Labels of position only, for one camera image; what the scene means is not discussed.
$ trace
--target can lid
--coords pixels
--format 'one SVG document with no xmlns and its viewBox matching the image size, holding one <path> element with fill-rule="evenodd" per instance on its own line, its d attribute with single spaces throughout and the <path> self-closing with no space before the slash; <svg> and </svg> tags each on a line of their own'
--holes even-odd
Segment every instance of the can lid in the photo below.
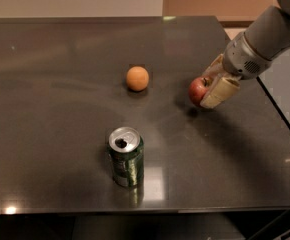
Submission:
<svg viewBox="0 0 290 240">
<path fill-rule="evenodd" d="M 139 133 L 130 127 L 116 129 L 109 136 L 109 145 L 120 153 L 128 153 L 138 147 L 140 143 Z"/>
</svg>

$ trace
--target table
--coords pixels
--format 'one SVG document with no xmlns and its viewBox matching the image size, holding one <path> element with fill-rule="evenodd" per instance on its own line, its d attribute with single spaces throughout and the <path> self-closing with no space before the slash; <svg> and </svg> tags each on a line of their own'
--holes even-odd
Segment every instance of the table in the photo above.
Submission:
<svg viewBox="0 0 290 240">
<path fill-rule="evenodd" d="M 187 97 L 228 41 L 209 16 L 0 19 L 0 214 L 290 209 L 290 130 L 259 82 L 211 111 Z M 111 178 L 121 126 L 145 142 L 139 188 Z"/>
</svg>

